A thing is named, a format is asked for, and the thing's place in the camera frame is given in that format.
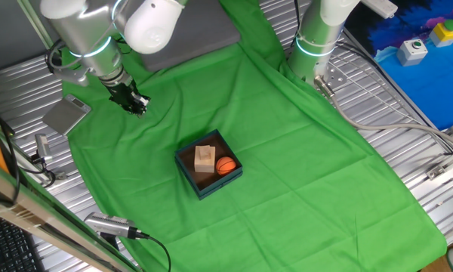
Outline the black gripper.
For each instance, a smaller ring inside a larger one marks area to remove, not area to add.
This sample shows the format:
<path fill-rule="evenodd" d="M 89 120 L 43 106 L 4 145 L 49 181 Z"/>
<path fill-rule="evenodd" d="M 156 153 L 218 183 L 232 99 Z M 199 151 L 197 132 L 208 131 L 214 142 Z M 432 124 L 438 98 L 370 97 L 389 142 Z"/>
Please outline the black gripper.
<path fill-rule="evenodd" d="M 121 82 L 113 87 L 108 87 L 111 101 L 117 103 L 123 110 L 138 117 L 143 116 L 151 101 L 151 98 L 137 91 L 136 83 L 132 79 L 129 83 Z"/>

